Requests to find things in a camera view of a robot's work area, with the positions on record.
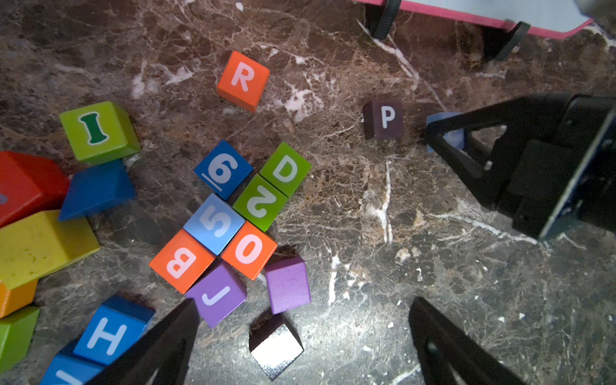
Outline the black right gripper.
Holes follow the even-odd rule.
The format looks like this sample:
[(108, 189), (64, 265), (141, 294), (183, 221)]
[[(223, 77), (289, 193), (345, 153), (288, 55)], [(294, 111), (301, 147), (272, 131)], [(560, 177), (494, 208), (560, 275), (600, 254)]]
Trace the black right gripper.
[[(505, 125), (492, 149), (473, 138)], [(444, 135), (465, 130), (465, 147)], [(426, 124), (424, 139), (484, 207), (537, 240), (577, 221), (615, 229), (615, 100), (526, 96)]]

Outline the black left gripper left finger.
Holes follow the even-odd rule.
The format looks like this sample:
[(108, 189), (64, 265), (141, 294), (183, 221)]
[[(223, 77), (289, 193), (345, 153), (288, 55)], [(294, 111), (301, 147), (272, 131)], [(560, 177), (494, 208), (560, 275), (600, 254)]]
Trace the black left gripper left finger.
[(187, 298), (90, 384), (183, 384), (200, 324)]

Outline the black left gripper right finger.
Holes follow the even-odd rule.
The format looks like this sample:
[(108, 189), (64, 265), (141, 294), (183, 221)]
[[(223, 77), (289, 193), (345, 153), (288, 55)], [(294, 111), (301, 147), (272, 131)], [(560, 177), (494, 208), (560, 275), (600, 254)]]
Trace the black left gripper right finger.
[(416, 297), (409, 313), (412, 340), (426, 384), (522, 384), (425, 298)]

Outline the light blue E block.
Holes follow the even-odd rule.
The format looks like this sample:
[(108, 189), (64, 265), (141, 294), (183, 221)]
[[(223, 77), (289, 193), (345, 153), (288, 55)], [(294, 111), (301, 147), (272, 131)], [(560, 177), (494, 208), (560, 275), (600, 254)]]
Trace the light blue E block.
[[(460, 115), (460, 112), (439, 112), (436, 114), (429, 115), (426, 118), (426, 124), (430, 124), (432, 122), (447, 119), (453, 116)], [(444, 135), (444, 139), (456, 149), (462, 150), (465, 147), (465, 130), (457, 129), (454, 131), (450, 131)]]

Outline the dark purple P block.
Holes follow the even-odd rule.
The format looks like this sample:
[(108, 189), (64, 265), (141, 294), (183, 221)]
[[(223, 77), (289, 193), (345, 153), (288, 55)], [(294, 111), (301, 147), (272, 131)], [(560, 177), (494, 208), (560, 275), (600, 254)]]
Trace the dark purple P block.
[(404, 136), (403, 106), (399, 100), (371, 100), (363, 106), (367, 140), (398, 140)]

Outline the orange R block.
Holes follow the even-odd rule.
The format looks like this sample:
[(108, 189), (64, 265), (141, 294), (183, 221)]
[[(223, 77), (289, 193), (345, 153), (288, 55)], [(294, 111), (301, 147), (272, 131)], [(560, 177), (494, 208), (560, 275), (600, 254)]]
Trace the orange R block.
[(270, 77), (270, 70), (233, 51), (217, 85), (217, 93), (243, 109), (255, 113)]

